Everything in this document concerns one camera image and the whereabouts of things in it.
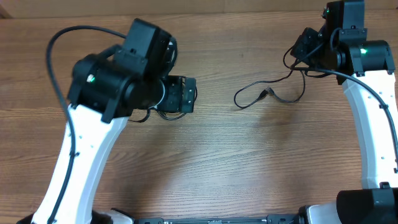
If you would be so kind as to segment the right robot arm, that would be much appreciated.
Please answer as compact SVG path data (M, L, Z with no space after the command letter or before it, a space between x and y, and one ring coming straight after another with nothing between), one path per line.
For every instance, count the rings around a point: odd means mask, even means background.
M361 150L361 189L300 209L297 223L397 222L397 105L389 44L368 40L363 1L329 2L320 30L306 28L291 54L292 70L334 75L351 107Z

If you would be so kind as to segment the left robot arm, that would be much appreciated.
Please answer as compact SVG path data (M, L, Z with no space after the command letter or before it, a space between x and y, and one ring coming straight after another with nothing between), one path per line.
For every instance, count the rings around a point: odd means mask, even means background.
M173 121L193 112L194 78L171 74L177 41L166 30L134 19L122 44L77 61L63 96L52 66L56 38L47 45L45 62L67 119L62 148L45 197L24 223L133 223L117 208L93 209L94 197L114 143L134 110L155 111Z

